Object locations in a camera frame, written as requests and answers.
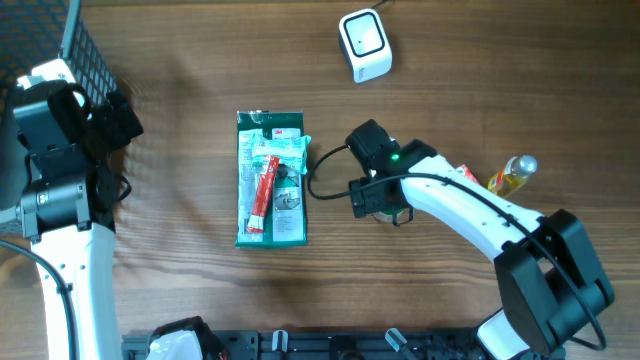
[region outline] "metal grid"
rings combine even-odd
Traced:
[[[116,89],[116,79],[98,52],[86,26],[78,21],[71,46],[71,57],[63,59],[71,68],[76,82],[87,90],[94,104],[100,104],[107,92]]]
[[[0,0],[0,114],[16,78],[58,56],[66,20],[62,0]]]
[[[62,58],[94,105],[116,81],[80,18],[80,0],[0,0],[0,210],[15,206],[26,183],[26,151],[7,114],[16,79],[42,63]],[[0,224],[0,234],[20,233],[20,224]]]

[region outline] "red tube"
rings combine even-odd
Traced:
[[[256,200],[253,203],[253,210],[247,223],[247,232],[254,234],[264,233],[264,217],[267,215],[267,208],[271,201],[271,191],[273,190],[273,182],[276,178],[276,171],[278,171],[278,165],[280,164],[280,158],[275,156],[265,155],[269,158],[269,166],[267,171],[260,174],[260,181],[258,182],[258,191],[256,192]]]

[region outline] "white device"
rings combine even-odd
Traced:
[[[391,46],[375,10],[345,15],[339,28],[340,47],[353,72],[353,81],[361,83],[391,70]]]

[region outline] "wood grain surface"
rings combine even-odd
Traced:
[[[194,315],[262,331],[474,326],[500,306],[492,265],[424,213],[396,229],[354,219],[346,199],[307,197],[308,246],[234,248],[236,111],[303,110],[312,158],[370,118],[483,182],[535,155],[539,172],[512,200],[575,213],[617,295],[599,317],[609,348],[570,346],[570,358],[640,357],[640,3],[399,0],[380,10],[392,71],[356,85],[337,24],[362,7],[83,10],[145,128],[120,154],[134,187],[116,214],[121,332]],[[358,176],[343,152],[315,189]],[[35,266],[0,251],[0,359],[45,359]]]

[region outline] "black cable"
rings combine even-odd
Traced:
[[[23,248],[19,245],[14,245],[6,240],[0,239],[0,246],[4,246],[10,250],[17,252],[18,254],[24,255],[29,259],[35,261],[38,265],[42,266],[49,275],[55,281],[56,286],[58,287],[58,292],[62,297],[62,305],[64,306],[64,314],[67,319],[67,337],[69,339],[69,360],[77,360],[78,357],[78,347],[76,346],[76,324],[75,318],[73,317],[73,308],[71,305],[71,296],[69,295],[69,288],[65,283],[62,275],[56,269],[47,262],[47,260],[40,257],[38,254]]]
[[[127,180],[127,178],[124,177],[124,175],[118,174],[118,173],[113,173],[113,175],[127,186],[122,192],[122,194],[120,194],[120,196],[118,197],[118,201],[122,201],[126,199],[127,196],[129,196],[129,194],[131,194],[131,190],[133,190],[133,187],[131,186],[131,183],[129,183],[129,180]]]
[[[531,243],[533,243],[535,245],[535,247],[538,248],[538,250],[542,253],[542,255],[547,260],[549,260],[551,265],[553,265],[557,269],[558,273],[560,274],[560,276],[562,276],[563,280],[567,283],[567,285],[569,286],[569,289],[571,290],[571,293],[573,293],[573,295],[576,297],[576,300],[578,300],[578,303],[580,304],[580,307],[582,307],[582,310],[584,311],[585,315],[589,319],[589,323],[591,323],[591,326],[593,327],[593,330],[595,331],[596,336],[598,337],[598,341],[600,342],[600,345],[592,344],[592,343],[590,343],[588,341],[585,341],[583,339],[576,338],[576,337],[571,337],[571,338],[569,338],[569,340],[574,342],[574,343],[576,343],[576,344],[578,344],[578,345],[582,345],[582,346],[584,346],[584,347],[586,347],[588,349],[596,350],[596,351],[602,351],[607,347],[607,340],[606,340],[606,337],[604,335],[604,331],[602,330],[602,327],[600,326],[600,323],[598,323],[598,320],[596,319],[595,315],[591,311],[591,308],[587,305],[587,302],[584,299],[584,297],[582,296],[582,293],[580,293],[580,291],[578,290],[578,287],[573,282],[573,280],[571,279],[569,274],[567,274],[567,272],[564,270],[564,268],[551,255],[551,253],[549,253],[549,251],[531,234],[531,232],[529,232],[529,230],[527,230],[527,228],[525,228],[522,224],[520,224],[520,222],[518,220],[515,219],[515,217],[513,215],[508,214],[507,212],[505,212],[504,210],[499,208],[497,205],[495,205],[491,201],[487,200],[486,198],[484,198],[482,195],[478,194],[474,190],[471,190],[468,187],[466,187],[466,186],[464,186],[464,185],[452,180],[451,178],[445,177],[445,176],[440,176],[440,175],[436,175],[436,174],[426,174],[426,173],[409,173],[409,174],[403,174],[403,175],[389,176],[387,178],[384,178],[384,179],[369,183],[367,185],[364,185],[361,188],[359,188],[358,190],[350,190],[350,191],[345,191],[345,192],[342,192],[342,193],[337,193],[337,194],[332,194],[332,195],[317,195],[313,191],[311,191],[311,178],[313,177],[313,174],[315,173],[315,171],[318,168],[318,166],[320,165],[320,163],[322,161],[326,160],[326,158],[328,158],[329,156],[331,156],[331,155],[335,154],[336,152],[338,152],[340,150],[343,150],[345,148],[347,148],[346,145],[343,145],[343,146],[340,146],[338,148],[333,149],[332,151],[327,153],[325,156],[321,157],[318,160],[318,162],[311,168],[311,170],[309,171],[309,174],[308,174],[308,179],[307,179],[307,188],[309,189],[309,194],[311,194],[311,196],[313,196],[314,198],[316,198],[318,200],[338,199],[338,198],[342,198],[342,197],[345,197],[345,196],[349,196],[352,193],[362,192],[362,191],[368,190],[368,189],[370,189],[370,188],[372,188],[374,186],[378,186],[380,184],[383,184],[383,183],[386,183],[386,182],[389,182],[389,181],[396,181],[396,180],[402,180],[402,179],[407,179],[407,178],[426,178],[426,179],[438,180],[438,181],[442,181],[442,186],[451,185],[453,187],[456,187],[456,188],[464,191],[465,193],[467,193],[467,194],[471,195],[472,197],[476,198],[478,201],[480,201],[481,203],[483,203],[484,205],[489,207],[491,210],[495,211],[498,215],[503,217],[506,220],[508,225],[515,226],[527,238],[527,240],[531,241]]]
[[[328,153],[324,154],[311,167],[311,170],[309,170],[309,173],[307,174],[307,189],[309,189],[309,194],[311,194],[311,196],[313,196],[314,198],[316,198],[318,200],[333,200],[333,199],[338,199],[338,198],[341,198],[341,197],[349,195],[348,193],[346,195],[343,195],[345,193],[341,193],[341,194],[322,196],[322,195],[317,195],[316,193],[313,192],[313,190],[311,190],[311,179],[313,178],[313,175],[315,174],[316,169],[318,168],[318,166],[320,166],[320,164],[322,164],[322,162],[325,161],[329,156],[337,153],[338,151],[341,151],[341,150],[344,150],[344,149],[347,149],[347,148],[349,148],[347,145],[338,146],[337,148],[335,148],[335,149],[329,151]]]
[[[31,174],[31,155],[24,157],[24,168],[27,171],[27,183],[24,185],[24,189],[22,190],[23,194],[27,191],[29,186],[31,186],[31,181],[33,180],[33,175]]]
[[[377,4],[373,5],[371,8],[375,10],[378,6],[384,4],[384,3],[388,2],[388,1],[389,0],[380,0],[380,1],[378,1]]]

